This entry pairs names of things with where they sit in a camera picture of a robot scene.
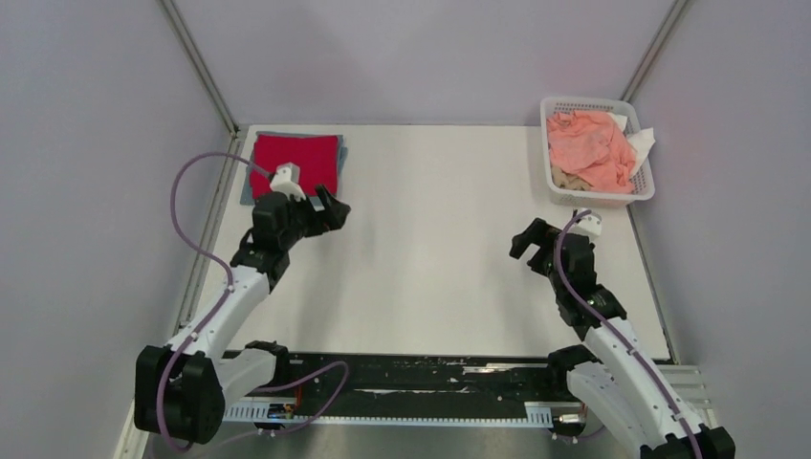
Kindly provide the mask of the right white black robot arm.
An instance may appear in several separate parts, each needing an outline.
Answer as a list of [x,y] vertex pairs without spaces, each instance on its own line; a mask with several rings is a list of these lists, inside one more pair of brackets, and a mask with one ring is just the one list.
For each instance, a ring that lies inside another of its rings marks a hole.
[[677,393],[619,299],[599,283],[593,240],[601,223],[582,209],[561,229],[536,218],[512,239],[515,259],[537,246],[527,265],[549,281],[563,322],[581,341],[550,354],[548,390],[582,402],[632,458],[733,458],[728,430],[708,426]]

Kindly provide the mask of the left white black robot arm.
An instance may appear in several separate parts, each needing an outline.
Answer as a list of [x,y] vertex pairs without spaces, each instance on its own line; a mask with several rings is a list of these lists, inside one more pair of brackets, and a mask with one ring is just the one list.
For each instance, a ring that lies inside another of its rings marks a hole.
[[187,449],[209,442],[226,411],[261,387],[284,394],[293,381],[281,362],[286,347],[253,341],[232,359],[225,354],[252,311],[270,296],[302,239],[340,230],[351,207],[325,186],[321,206],[279,191],[260,196],[223,279],[222,293],[166,344],[147,345],[136,359],[134,425]]

